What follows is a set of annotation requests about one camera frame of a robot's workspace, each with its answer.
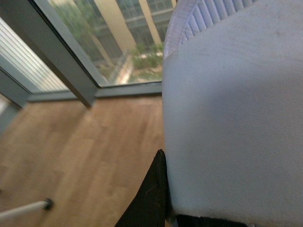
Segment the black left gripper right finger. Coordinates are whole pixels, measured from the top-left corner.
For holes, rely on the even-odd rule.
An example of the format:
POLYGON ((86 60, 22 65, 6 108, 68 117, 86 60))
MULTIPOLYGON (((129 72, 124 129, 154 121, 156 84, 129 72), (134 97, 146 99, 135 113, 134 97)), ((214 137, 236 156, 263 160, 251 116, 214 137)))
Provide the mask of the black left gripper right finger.
POLYGON ((177 224, 179 227, 246 227, 240 222, 229 221, 219 218, 194 217, 188 215, 177 215, 177 224))

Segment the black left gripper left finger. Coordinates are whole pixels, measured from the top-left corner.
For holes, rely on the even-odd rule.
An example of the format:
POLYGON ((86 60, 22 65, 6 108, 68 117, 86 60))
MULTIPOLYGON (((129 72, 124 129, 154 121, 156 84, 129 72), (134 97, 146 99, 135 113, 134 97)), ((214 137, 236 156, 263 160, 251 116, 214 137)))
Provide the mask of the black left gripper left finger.
POLYGON ((165 226, 168 200, 167 164, 165 153, 158 150, 139 190, 116 227, 165 226))

